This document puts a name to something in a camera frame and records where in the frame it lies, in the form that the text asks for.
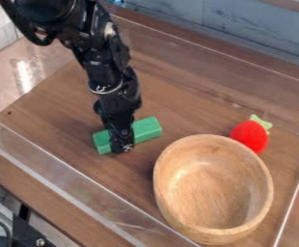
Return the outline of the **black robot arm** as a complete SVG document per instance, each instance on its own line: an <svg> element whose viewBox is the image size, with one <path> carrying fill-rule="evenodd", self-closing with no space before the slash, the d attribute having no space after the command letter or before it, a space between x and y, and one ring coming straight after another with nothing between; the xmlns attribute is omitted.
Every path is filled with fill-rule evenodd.
<svg viewBox="0 0 299 247"><path fill-rule="evenodd" d="M72 51L97 96L93 111L108 130L110 150L129 151L141 98L129 48L109 12L97 0L0 0L0 6L33 44L58 41Z"/></svg>

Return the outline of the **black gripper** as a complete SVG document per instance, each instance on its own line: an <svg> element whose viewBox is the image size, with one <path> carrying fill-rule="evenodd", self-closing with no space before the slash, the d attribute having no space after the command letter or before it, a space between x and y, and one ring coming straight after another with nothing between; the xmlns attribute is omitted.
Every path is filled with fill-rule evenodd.
<svg viewBox="0 0 299 247"><path fill-rule="evenodd" d="M93 110L108 128L109 146L118 154L133 149L133 113L141 106L139 81L136 74L128 71L122 75L121 87L112 93L101 95Z"/></svg>

